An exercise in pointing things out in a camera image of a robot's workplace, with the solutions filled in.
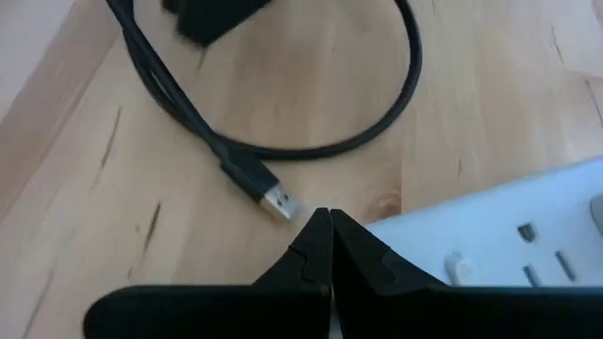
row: black cable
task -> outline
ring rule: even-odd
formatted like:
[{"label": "black cable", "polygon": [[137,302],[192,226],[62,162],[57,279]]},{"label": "black cable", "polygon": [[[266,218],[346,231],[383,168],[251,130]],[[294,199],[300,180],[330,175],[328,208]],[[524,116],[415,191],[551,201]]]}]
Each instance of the black cable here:
[{"label": "black cable", "polygon": [[107,2],[122,24],[128,52],[145,87],[166,112],[189,131],[201,137],[218,156],[223,156],[227,153],[226,150],[233,149],[251,153],[260,160],[312,160],[354,150],[377,137],[400,116],[415,93],[421,73],[422,50],[415,16],[406,0],[395,0],[408,34],[410,64],[399,97],[385,115],[359,135],[328,146],[308,149],[255,146],[216,133],[205,122],[137,26],[134,19],[134,0]]}]

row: white power strip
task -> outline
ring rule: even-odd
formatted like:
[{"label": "white power strip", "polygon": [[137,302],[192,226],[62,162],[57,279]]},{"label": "white power strip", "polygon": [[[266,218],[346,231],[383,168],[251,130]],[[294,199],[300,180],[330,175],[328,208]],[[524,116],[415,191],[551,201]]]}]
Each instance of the white power strip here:
[{"label": "white power strip", "polygon": [[601,194],[597,158],[367,228],[451,285],[600,286],[603,219],[597,226],[592,209],[603,215]]}]

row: wooden table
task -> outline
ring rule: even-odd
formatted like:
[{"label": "wooden table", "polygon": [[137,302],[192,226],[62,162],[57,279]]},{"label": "wooden table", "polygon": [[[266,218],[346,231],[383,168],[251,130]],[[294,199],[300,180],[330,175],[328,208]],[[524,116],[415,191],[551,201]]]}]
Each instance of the wooden table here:
[{"label": "wooden table", "polygon": [[[155,104],[110,13],[89,3],[76,1],[64,29],[85,48],[59,40],[42,77],[58,84],[41,91],[32,77],[37,91],[0,127],[3,338],[78,338],[87,308],[129,284],[250,283],[318,206],[369,223],[603,153],[603,81],[572,57],[567,32],[582,20],[560,16],[580,1],[414,0],[424,71],[410,107],[357,152],[269,164],[306,204],[277,224]],[[392,1],[278,0],[205,54],[174,37],[158,1],[138,3],[204,117],[262,145],[355,134],[406,73]],[[595,33],[580,41],[598,43]]]}]

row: black clamp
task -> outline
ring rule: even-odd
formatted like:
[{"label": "black clamp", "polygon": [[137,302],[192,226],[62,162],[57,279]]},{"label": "black clamp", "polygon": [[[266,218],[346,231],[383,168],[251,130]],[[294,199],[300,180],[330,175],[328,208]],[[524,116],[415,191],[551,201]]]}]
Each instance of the black clamp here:
[{"label": "black clamp", "polygon": [[345,338],[603,337],[599,288],[449,287],[324,208],[254,284],[125,288],[90,308],[84,333],[327,338],[333,295]]}]

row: usb connector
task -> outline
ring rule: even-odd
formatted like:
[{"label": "usb connector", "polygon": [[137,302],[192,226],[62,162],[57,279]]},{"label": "usb connector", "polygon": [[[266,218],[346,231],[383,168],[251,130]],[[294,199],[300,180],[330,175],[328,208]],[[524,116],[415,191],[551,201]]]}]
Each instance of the usb connector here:
[{"label": "usb connector", "polygon": [[229,150],[221,157],[222,170],[274,217],[291,220],[298,203],[286,193],[278,178],[252,154]]},{"label": "usb connector", "polygon": [[300,209],[298,202],[286,193],[281,184],[266,192],[264,199],[260,201],[260,206],[273,216],[287,220],[293,219]]}]

